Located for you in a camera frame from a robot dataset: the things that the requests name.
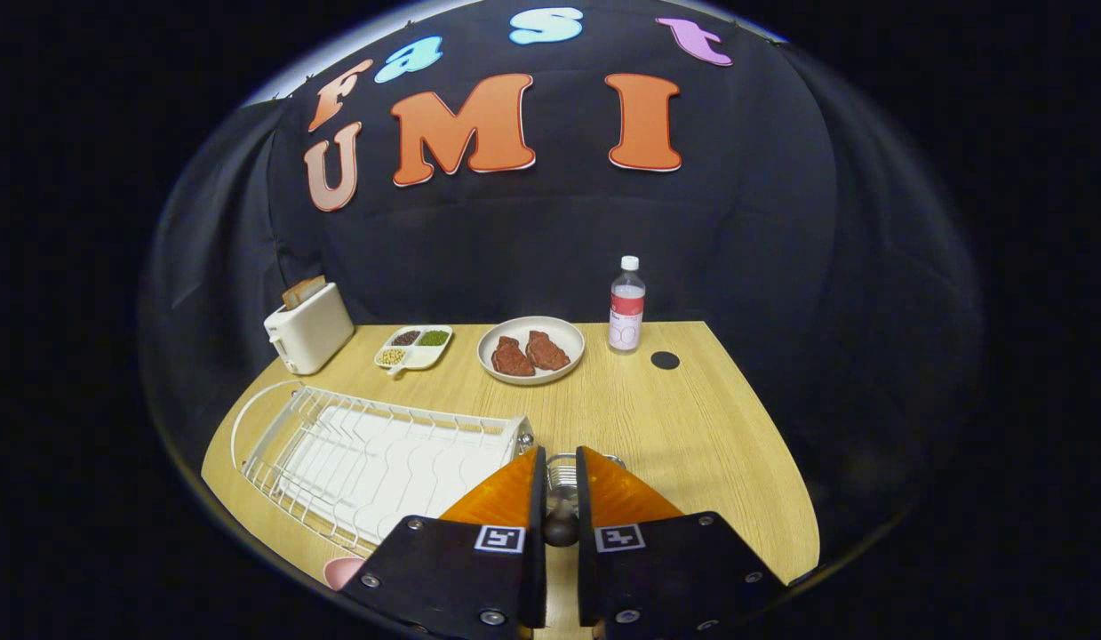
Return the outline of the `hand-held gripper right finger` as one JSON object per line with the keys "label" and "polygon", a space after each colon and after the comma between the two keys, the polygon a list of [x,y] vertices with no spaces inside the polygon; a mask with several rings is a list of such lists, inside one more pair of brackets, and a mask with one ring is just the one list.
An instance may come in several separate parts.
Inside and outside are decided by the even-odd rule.
{"label": "hand-held gripper right finger", "polygon": [[576,451],[578,618],[596,639],[723,639],[788,588],[715,511],[683,513],[607,455]]}

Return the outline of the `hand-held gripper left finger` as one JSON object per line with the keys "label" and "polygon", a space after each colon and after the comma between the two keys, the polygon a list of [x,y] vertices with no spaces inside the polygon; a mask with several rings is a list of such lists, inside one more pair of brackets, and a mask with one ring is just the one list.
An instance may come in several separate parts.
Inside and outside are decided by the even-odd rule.
{"label": "hand-held gripper left finger", "polygon": [[546,479],[532,447],[443,516],[405,516],[368,558],[339,558],[336,588],[437,639],[530,639],[546,625]]}

